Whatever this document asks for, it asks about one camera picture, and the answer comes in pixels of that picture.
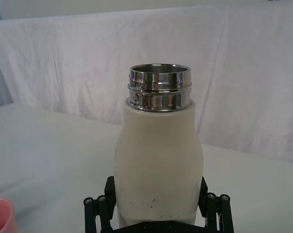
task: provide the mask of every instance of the bottle opening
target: bottle opening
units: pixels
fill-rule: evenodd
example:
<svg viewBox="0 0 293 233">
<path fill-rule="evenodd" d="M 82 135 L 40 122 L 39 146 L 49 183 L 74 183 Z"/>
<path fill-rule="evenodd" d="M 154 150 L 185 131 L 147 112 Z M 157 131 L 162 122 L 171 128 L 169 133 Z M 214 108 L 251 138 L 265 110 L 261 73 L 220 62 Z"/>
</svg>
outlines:
<svg viewBox="0 0 293 233">
<path fill-rule="evenodd" d="M 180 111 L 191 105 L 190 68 L 174 64 L 144 64 L 130 68 L 132 108 L 147 112 Z"/>
<path fill-rule="evenodd" d="M 141 73 L 165 74 L 184 72 L 190 70 L 190 68 L 172 64 L 145 64 L 134 66 L 131 70 Z"/>
</svg>

